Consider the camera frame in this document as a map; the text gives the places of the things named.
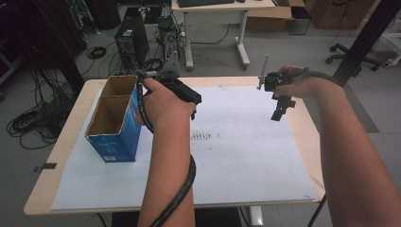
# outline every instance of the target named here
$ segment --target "cardboard box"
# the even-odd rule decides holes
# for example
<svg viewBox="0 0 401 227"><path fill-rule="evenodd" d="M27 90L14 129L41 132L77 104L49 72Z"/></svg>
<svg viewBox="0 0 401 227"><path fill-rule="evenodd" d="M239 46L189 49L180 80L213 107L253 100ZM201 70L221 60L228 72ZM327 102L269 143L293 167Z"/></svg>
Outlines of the cardboard box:
<svg viewBox="0 0 401 227"><path fill-rule="evenodd" d="M249 10L248 30L282 31L286 28L286 21L292 18L291 7L304 7L302 0L279 1L279 6L270 9Z"/></svg>
<svg viewBox="0 0 401 227"><path fill-rule="evenodd" d="M109 77L85 138L106 163L134 162L141 126L135 122L136 77Z"/></svg>
<svg viewBox="0 0 401 227"><path fill-rule="evenodd" d="M357 29L375 0L321 0L310 12L312 23L319 29Z"/></svg>

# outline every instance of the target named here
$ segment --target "gray floor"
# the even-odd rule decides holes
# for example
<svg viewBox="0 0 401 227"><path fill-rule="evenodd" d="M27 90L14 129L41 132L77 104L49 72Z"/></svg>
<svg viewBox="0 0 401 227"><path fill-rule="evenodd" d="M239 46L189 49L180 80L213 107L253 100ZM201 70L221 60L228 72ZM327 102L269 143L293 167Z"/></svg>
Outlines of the gray floor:
<svg viewBox="0 0 401 227"><path fill-rule="evenodd" d="M227 26L202 27L196 26L192 32L192 40L197 42L212 42L225 33ZM393 29L400 27L396 23ZM149 26L148 38L151 40ZM356 31L325 31L313 26L305 36L289 36L285 32L246 32L244 44L251 60L247 70L243 70L240 58L236 54L234 36L237 26L232 26L226 39L219 45L193 45L195 70L186 71L182 64L182 77L230 77L258 76L264 56L270 55L269 70L274 71L286 63L297 66L308 66L313 70L333 74L339 66L339 61L326 64L329 56L328 46L339 35L336 42L350 46L358 34ZM89 47L105 46L113 42L115 30L102 31L100 35L89 34ZM385 45L379 45L371 53L372 56L386 60L394 53ZM88 69L90 61L84 53L77 56L78 69L83 72ZM100 64L95 62L85 79L106 78L110 58ZM356 78L349 80L349 85L359 98L367 113L374 120L380 133L370 134L391 172L398 187L401 186L401 66L380 68L377 72L363 64L363 70ZM24 214L24 206L34 187L39 174L33 172L35 166L46 162L52 147L28 150L21 148L17 138L10 137L5 131L7 123L17 115L31 108L35 101L33 97L34 82L26 68L20 68L1 86L5 100L0 102L0 226L101 226L95 214L30 217ZM39 134L33 133L24 138L24 143L36 146L41 144ZM265 226L306 226L317 204L270 205L263 206ZM110 214L103 214L111 226ZM318 216L315 226L332 226L327 206Z"/></svg>

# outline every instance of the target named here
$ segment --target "office chair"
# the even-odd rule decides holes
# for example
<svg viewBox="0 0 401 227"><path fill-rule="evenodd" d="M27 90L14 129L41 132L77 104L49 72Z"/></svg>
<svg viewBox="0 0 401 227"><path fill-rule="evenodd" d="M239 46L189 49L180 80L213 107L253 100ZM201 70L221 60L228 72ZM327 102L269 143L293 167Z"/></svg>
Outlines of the office chair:
<svg viewBox="0 0 401 227"><path fill-rule="evenodd" d="M342 52L344 52L344 54L338 54L338 55L332 55L330 57L328 57L326 59L326 63L331 63L333 62L334 59L344 59L346 54L348 53L349 49L341 44L335 44L330 46L329 50L330 52L335 52L337 49L341 50ZM370 64L373 64L374 66L371 68L373 71L377 71L377 69L380 67L381 65L381 61L378 60L374 60L368 57L363 58L363 61L368 62ZM362 71L362 67L360 66L360 64L357 66L357 70L356 73L354 74L354 77L356 77L359 72Z"/></svg>

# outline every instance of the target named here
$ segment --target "table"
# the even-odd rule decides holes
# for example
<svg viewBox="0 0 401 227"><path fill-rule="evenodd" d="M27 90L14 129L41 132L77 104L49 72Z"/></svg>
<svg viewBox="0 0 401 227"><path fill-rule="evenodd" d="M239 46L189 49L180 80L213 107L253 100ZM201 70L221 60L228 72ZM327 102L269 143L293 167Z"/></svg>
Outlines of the table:
<svg viewBox="0 0 401 227"><path fill-rule="evenodd" d="M185 61L186 68L192 70L194 62L192 59L191 37L189 26L190 19L195 20L196 17L201 19L203 24L238 24L240 23L239 36L235 37L236 46L242 59L244 69L250 65L248 54L245 50L243 39L245 25L247 23L248 10L250 9L269 9L274 7L271 0L247 0L245 3L234 2L232 4L220 4L213 6L202 6L193 8L180 8L177 0L172 1L172 9L176 12L183 12L184 32L185 32Z"/></svg>
<svg viewBox="0 0 401 227"><path fill-rule="evenodd" d="M188 86L256 86L257 77L227 77L227 78L186 78L181 79ZM28 215L49 215L67 213L113 212L112 209L90 210L51 210L51 204L61 181L65 163L74 148L83 122L95 100L96 93L106 83L105 79L93 79L85 83L82 92L61 132L59 140L53 148L47 162L57 163L54 169L44 169L32 193L26 202L25 213ZM324 194L323 176L320 161L319 134L301 99L297 106L288 110L288 122L293 131L296 145L305 164L313 191L315 202L320 201Z"/></svg>

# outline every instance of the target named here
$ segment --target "white paper sheet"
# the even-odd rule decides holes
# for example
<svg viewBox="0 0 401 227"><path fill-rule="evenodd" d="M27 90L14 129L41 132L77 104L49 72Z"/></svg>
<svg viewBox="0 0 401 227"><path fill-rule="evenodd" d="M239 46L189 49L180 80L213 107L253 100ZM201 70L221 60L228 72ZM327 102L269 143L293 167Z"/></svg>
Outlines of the white paper sheet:
<svg viewBox="0 0 401 227"><path fill-rule="evenodd" d="M270 120L276 106L271 93L255 87L196 90L202 103L191 122L195 204L314 199L286 118ZM142 204L152 135L142 129L135 163L105 164L83 136L94 107L95 103L62 173L54 210Z"/></svg>

